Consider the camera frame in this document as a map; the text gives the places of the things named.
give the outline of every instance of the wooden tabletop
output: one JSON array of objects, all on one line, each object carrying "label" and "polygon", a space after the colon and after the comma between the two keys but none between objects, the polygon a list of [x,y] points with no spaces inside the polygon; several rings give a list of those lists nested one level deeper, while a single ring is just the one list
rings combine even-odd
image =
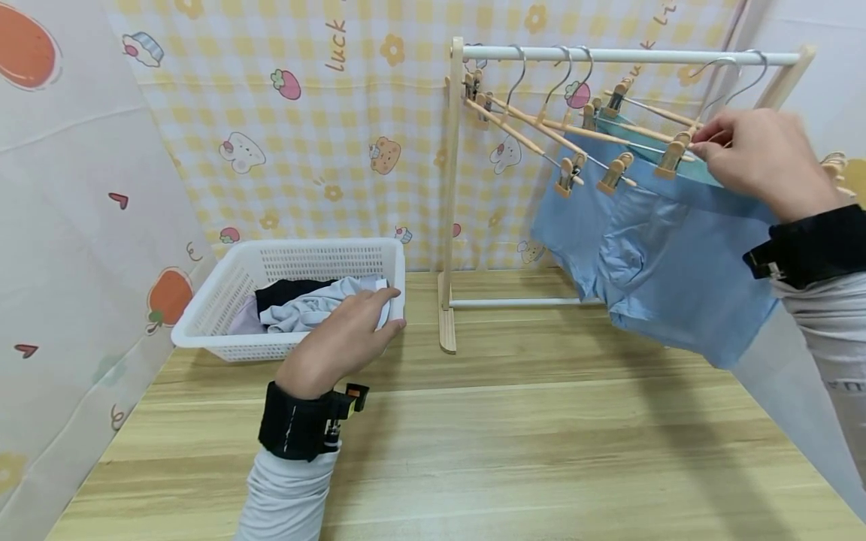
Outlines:
[{"label": "wooden tabletop", "polygon": [[[354,381],[323,539],[866,538],[866,526],[727,372],[611,326],[599,307],[457,313],[434,274]],[[566,296],[554,271],[456,274],[455,295]],[[231,539],[276,363],[178,350],[50,541]]]}]

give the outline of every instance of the hand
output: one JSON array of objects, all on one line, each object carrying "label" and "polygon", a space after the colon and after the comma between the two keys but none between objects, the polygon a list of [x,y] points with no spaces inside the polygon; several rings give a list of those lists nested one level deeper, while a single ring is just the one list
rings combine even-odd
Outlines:
[{"label": "hand", "polygon": [[382,307],[399,295],[387,287],[346,297],[288,353],[276,372],[277,386],[294,398],[314,400],[382,355],[406,327],[405,319],[395,319],[376,330]]},{"label": "hand", "polygon": [[722,111],[692,141],[691,150],[721,185],[757,197],[781,222],[844,205],[795,115],[772,109]]}]

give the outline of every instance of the drying rack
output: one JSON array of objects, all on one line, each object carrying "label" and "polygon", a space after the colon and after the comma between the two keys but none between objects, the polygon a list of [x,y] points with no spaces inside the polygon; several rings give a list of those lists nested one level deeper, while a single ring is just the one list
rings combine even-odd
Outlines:
[{"label": "drying rack", "polygon": [[[568,61],[562,48],[524,47],[527,61]],[[583,49],[572,48],[574,62],[590,61]],[[648,49],[595,48],[590,49],[595,62],[619,62],[636,64],[704,64],[720,58],[733,58],[741,66],[762,66],[764,62],[750,52],[730,51],[671,51]],[[800,77],[815,56],[815,48],[803,46],[797,53],[764,53],[768,66],[779,67],[770,79],[755,107],[779,109],[787,99]],[[462,37],[451,42],[450,80],[454,84],[448,89],[448,119],[446,125],[446,172],[445,172],[445,216],[441,231],[444,267],[438,275],[439,345],[448,353],[456,353],[457,342],[454,329],[455,308],[502,308],[514,306],[563,306],[581,304],[579,299],[453,299],[451,295],[451,272],[453,266],[452,226],[456,206],[457,150],[460,143],[460,112],[463,107],[463,63],[469,60],[519,61],[520,53],[513,47],[488,45],[464,45]]]}]

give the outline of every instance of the laundry basket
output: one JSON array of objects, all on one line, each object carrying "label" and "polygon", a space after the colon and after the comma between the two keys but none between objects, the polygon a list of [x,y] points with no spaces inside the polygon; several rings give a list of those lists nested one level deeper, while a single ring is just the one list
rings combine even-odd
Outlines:
[{"label": "laundry basket", "polygon": [[226,336],[244,300],[276,280],[335,280],[382,274],[403,292],[391,301],[388,320],[401,319],[406,293],[403,244],[397,239],[247,241],[217,263],[171,330],[178,347],[204,348],[230,363],[280,359],[308,333]]}]

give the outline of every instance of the black wrist strap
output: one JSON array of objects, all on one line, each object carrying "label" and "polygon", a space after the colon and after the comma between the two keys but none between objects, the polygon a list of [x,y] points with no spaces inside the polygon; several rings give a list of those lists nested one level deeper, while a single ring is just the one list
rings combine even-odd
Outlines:
[{"label": "black wrist strap", "polygon": [[337,450],[339,422],[362,411],[370,389],[349,383],[346,394],[329,391],[316,400],[299,400],[275,382],[268,384],[259,442],[274,456],[313,461]]},{"label": "black wrist strap", "polygon": [[797,289],[866,270],[866,213],[850,205],[770,227],[770,241],[743,255],[756,279]]}]

